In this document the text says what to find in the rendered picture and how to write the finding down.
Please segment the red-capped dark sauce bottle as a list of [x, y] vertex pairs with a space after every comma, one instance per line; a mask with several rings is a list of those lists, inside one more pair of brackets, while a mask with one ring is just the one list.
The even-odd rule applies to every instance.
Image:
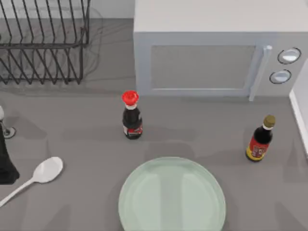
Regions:
[[125, 136], [130, 140], [141, 137], [143, 132], [142, 116], [137, 106], [139, 95], [135, 90], [127, 90], [122, 94], [125, 104], [122, 123]]

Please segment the pale green plate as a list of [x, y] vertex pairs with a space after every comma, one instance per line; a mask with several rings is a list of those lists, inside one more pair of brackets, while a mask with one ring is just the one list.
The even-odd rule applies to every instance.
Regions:
[[118, 198], [123, 231], [222, 231], [226, 199], [200, 164], [160, 157], [133, 170]]

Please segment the pale microwave oven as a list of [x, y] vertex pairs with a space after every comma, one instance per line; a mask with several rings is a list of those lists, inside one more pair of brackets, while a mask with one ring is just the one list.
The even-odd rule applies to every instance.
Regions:
[[[143, 96], [249, 99], [263, 46], [273, 47], [255, 97], [287, 97], [308, 59], [306, 0], [136, 0], [136, 89]], [[299, 48], [281, 64], [278, 54]], [[273, 72], [291, 78], [273, 84]]]

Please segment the gold-capped dark sauce bottle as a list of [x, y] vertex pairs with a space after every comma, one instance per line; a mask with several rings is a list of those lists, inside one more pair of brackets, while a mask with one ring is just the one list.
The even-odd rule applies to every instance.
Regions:
[[262, 125], [255, 129], [245, 153], [250, 161], [259, 162], [264, 158], [272, 141], [272, 130], [275, 123], [275, 116], [267, 115], [264, 118]]

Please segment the white spoon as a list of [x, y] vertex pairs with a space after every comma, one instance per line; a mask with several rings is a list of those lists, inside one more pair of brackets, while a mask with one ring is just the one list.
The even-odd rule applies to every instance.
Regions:
[[64, 162], [60, 157], [52, 156], [44, 160], [35, 168], [32, 178], [20, 185], [17, 189], [0, 201], [0, 208], [31, 184], [44, 184], [54, 180], [62, 172], [63, 168]]

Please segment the small microwave knob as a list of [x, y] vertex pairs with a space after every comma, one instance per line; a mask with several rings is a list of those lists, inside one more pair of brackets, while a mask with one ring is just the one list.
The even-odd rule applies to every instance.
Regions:
[[270, 75], [269, 80], [273, 84], [283, 84], [287, 82], [291, 78], [291, 76], [292, 74], [290, 71], [281, 70], [281, 71], [273, 72]]

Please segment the large microwave knob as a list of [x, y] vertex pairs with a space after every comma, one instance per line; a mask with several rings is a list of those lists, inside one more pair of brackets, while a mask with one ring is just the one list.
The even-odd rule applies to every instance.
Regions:
[[282, 50], [279, 54], [278, 54], [278, 61], [281, 64], [292, 64], [294, 62], [296, 62], [301, 56], [301, 51], [299, 48], [289, 48], [286, 50]]

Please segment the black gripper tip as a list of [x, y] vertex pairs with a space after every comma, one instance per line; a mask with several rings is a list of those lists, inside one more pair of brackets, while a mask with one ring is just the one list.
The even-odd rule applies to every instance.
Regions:
[[5, 141], [12, 138], [15, 134], [15, 128], [7, 128], [5, 126], [4, 110], [0, 106], [0, 185], [13, 185], [20, 177], [18, 170], [10, 159]]

